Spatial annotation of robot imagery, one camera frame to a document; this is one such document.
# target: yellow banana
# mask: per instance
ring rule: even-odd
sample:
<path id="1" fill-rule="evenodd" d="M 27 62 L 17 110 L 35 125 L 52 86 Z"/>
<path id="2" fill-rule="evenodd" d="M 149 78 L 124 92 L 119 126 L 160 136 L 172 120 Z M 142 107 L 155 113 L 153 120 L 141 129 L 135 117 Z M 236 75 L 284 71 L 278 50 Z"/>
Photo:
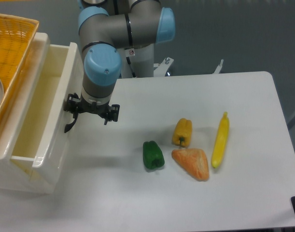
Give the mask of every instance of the yellow banana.
<path id="1" fill-rule="evenodd" d="M 224 112 L 222 119 L 220 120 L 216 141 L 214 145 L 213 155 L 211 156 L 211 165 L 213 168 L 218 168 L 223 161 L 225 146 L 229 135 L 230 122 L 227 117 L 228 113 Z"/>

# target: table surface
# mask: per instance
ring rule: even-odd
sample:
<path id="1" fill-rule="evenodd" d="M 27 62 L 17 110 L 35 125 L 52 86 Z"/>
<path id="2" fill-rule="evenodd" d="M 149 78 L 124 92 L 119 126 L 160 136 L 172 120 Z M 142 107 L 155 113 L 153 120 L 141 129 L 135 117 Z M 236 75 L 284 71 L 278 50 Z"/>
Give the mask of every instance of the table surface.
<path id="1" fill-rule="evenodd" d="M 79 115 L 51 195 L 0 189 L 0 231 L 193 232 L 295 226 L 295 154 L 273 78 L 266 72 L 118 80 L 118 122 Z M 230 119 L 218 170 L 211 153 L 224 111 Z M 205 150 L 199 182 L 171 158 L 181 117 L 190 147 Z M 142 144 L 155 140 L 165 166 L 147 171 Z"/>

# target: wicker basket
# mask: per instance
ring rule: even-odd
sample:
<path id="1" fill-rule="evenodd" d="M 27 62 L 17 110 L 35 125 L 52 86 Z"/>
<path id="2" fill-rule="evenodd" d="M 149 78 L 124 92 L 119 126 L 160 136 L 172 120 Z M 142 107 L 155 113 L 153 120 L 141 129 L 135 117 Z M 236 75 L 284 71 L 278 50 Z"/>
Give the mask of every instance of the wicker basket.
<path id="1" fill-rule="evenodd" d="M 36 20 L 0 14 L 0 79 L 5 92 L 0 105 L 0 125 L 11 107 L 20 71 L 38 25 Z"/>

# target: white bin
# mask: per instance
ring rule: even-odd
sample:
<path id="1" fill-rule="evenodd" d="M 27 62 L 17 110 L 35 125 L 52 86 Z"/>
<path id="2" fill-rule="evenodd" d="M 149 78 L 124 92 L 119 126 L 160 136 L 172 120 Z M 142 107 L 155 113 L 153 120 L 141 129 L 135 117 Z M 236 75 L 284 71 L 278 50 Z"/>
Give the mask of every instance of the white bin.
<path id="1" fill-rule="evenodd" d="M 37 33 L 21 75 L 0 131 L 0 188 L 51 193 L 67 153 L 64 127 L 72 120 L 63 102 L 82 87 L 77 44 L 50 45 L 46 34 Z"/>

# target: blue joint cap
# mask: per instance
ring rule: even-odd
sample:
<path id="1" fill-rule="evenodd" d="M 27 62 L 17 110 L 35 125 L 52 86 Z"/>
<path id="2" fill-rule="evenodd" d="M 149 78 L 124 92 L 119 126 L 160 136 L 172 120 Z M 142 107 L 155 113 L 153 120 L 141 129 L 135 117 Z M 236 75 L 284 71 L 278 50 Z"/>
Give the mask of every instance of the blue joint cap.
<path id="1" fill-rule="evenodd" d="M 122 59 L 111 45 L 100 43 L 92 46 L 84 60 L 87 77 L 96 85 L 115 84 L 122 69 Z"/>
<path id="2" fill-rule="evenodd" d="M 172 41 L 175 37 L 175 18 L 171 8 L 162 8 L 156 44 Z"/>
<path id="3" fill-rule="evenodd" d="M 79 14 L 79 30 L 80 30 L 81 25 L 89 17 L 94 16 L 94 15 L 99 15 L 99 14 L 109 16 L 109 14 L 106 10 L 104 10 L 101 7 L 97 7 L 97 6 L 90 6 L 90 7 L 85 8 L 84 10 L 82 10 L 81 13 Z"/>

